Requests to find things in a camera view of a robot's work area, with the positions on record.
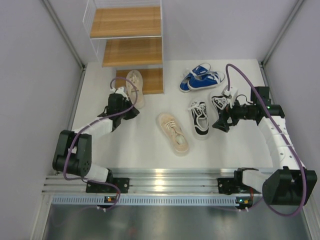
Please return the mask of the black white sneaker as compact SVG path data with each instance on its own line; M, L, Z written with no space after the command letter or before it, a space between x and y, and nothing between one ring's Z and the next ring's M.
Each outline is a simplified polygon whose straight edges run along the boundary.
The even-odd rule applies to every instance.
M220 117L221 113L230 103L230 100L231 100L230 97L227 97L221 94L218 95L213 91L209 94L209 101L211 102L213 108L215 109L218 117Z
M201 98L191 101L188 112L191 118L192 131L196 139L205 140L209 137L209 117L207 105Z

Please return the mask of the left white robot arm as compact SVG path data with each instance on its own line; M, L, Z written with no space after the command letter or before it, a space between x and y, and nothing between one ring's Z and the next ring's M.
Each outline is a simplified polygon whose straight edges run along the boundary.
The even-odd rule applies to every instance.
M115 92L109 95L107 106L96 119L74 130L60 132L52 168L61 172L68 180L86 180L87 186L97 187L101 193L115 193L121 190L113 179L109 168L93 163L92 145L95 140L114 132L122 120L131 120L139 115L135 107L138 96L131 99L126 93Z

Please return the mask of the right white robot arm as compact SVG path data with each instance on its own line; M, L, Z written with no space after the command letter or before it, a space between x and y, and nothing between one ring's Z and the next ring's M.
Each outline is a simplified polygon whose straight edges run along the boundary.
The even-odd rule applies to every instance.
M272 206L305 205L318 177L314 170L307 170L296 160L282 107L271 102L267 86L252 89L248 104L240 104L237 97L238 92L234 89L229 97L210 95L210 102L218 114L218 120L212 127L227 133L241 120L256 122L265 139L273 172L266 174L252 167L239 168L234 172L235 190L245 193L252 188Z

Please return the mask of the beige lace sneaker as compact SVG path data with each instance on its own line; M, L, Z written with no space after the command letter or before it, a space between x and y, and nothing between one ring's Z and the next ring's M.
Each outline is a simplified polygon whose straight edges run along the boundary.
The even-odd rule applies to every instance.
M162 112L157 117L157 123L161 132L168 139L173 152L179 156L187 155L189 143L175 116L168 112Z
M141 109L145 105L145 98L143 94L143 77L138 70L131 70L126 79L131 83L126 82L127 95L130 98L132 104L135 103L136 109Z

